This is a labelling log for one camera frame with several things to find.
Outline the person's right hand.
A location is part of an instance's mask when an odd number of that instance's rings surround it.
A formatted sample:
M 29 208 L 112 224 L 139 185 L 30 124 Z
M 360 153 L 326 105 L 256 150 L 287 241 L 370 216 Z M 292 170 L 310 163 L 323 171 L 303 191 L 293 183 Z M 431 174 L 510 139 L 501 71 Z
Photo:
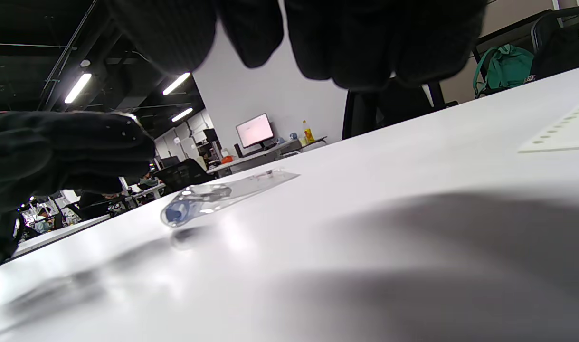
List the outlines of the person's right hand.
M 107 0 L 111 17 L 159 70 L 206 60 L 221 25 L 245 67 L 265 65 L 289 37 L 311 80 L 351 91 L 458 74 L 481 34 L 485 0 Z

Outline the person's left hand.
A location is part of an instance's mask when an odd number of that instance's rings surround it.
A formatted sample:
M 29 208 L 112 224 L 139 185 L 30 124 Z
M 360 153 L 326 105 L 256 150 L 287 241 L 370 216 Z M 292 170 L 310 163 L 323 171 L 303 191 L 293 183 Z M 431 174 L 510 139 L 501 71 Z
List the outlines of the person's left hand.
M 155 143 L 130 114 L 7 111 L 0 114 L 0 265 L 16 251 L 19 208 L 66 189 L 122 191 L 148 172 Z

